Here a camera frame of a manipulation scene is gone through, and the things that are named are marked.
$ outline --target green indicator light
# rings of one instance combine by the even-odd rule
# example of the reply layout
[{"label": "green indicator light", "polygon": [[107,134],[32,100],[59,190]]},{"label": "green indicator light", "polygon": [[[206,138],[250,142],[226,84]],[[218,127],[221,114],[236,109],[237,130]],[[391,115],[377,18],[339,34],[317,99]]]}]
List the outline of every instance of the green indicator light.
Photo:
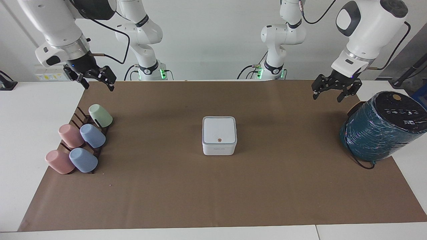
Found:
[{"label": "green indicator light", "polygon": [[263,72],[264,72],[264,69],[262,68],[258,71],[258,74],[257,74],[258,79],[261,79],[263,77]]},{"label": "green indicator light", "polygon": [[160,74],[161,74],[161,78],[162,78],[162,79],[165,79],[165,78],[166,78],[166,74],[165,74],[165,72],[164,72],[164,70],[163,70],[163,69],[160,69]]}]

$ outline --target white table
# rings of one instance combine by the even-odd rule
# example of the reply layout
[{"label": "white table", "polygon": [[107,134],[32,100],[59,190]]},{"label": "white table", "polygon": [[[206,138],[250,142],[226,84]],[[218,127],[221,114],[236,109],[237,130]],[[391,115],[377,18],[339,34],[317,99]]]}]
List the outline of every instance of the white table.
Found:
[{"label": "white table", "polygon": [[[358,96],[368,100],[393,90],[387,82],[364,81]],[[0,231],[16,231],[56,149],[58,128],[68,123],[83,89],[74,82],[20,83],[0,92]],[[427,210],[427,135],[393,155],[424,211]],[[15,144],[25,146],[17,151]],[[0,233],[0,239],[426,239],[427,223],[307,225],[248,228],[78,230]]]}]

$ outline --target blue cup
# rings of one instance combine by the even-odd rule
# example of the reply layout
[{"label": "blue cup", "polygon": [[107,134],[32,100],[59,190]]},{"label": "blue cup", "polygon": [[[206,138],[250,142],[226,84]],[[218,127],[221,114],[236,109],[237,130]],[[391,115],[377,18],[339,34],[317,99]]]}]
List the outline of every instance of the blue cup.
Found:
[{"label": "blue cup", "polygon": [[105,136],[92,124],[85,124],[80,128],[83,139],[93,148],[98,148],[105,143]]},{"label": "blue cup", "polygon": [[82,173],[88,173],[98,165],[98,159],[83,148],[75,148],[70,152],[71,162]]}]

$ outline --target black lid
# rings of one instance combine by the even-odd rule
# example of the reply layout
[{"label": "black lid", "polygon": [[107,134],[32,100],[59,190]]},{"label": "black lid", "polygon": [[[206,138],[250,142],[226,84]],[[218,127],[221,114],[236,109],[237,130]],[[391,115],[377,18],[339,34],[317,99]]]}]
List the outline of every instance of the black lid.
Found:
[{"label": "black lid", "polygon": [[427,111],[415,100],[396,92],[381,92],[374,99],[377,113],[387,122],[411,133],[427,129]]},{"label": "black lid", "polygon": [[404,18],[408,14],[408,7],[401,0],[380,0],[380,4],[397,18]]}]

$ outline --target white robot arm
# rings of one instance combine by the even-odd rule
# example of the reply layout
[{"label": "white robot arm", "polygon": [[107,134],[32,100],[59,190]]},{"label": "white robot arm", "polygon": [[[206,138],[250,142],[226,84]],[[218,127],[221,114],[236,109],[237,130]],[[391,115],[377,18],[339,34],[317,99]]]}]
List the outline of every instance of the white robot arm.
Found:
[{"label": "white robot arm", "polygon": [[115,0],[18,0],[27,17],[42,32],[46,42],[36,49],[37,59],[45,67],[66,62],[64,70],[72,80],[80,82],[86,89],[89,84],[84,78],[93,78],[105,83],[113,91],[116,76],[109,66],[98,67],[89,50],[86,39],[75,24],[82,15],[74,5],[87,9],[86,16],[108,20],[116,10]]},{"label": "white robot arm", "polygon": [[347,47],[333,62],[329,77],[319,75],[312,85],[313,98],[329,89],[342,90],[341,102],[355,95],[362,83],[359,75],[378,57],[405,23],[408,8],[401,0],[353,0],[336,18],[338,30],[349,38]]},{"label": "white robot arm", "polygon": [[[117,30],[130,36],[130,48],[137,57],[141,80],[167,80],[166,65],[156,59],[154,50],[148,44],[161,42],[163,32],[145,12],[140,0],[119,0],[123,16],[132,23],[117,26]],[[116,33],[119,41],[127,43],[127,38]]]},{"label": "white robot arm", "polygon": [[301,25],[299,0],[282,0],[280,16],[286,24],[268,25],[261,31],[261,40],[267,45],[268,53],[258,74],[260,79],[277,79],[283,71],[286,57],[283,45],[301,44],[306,37],[305,27]]}]

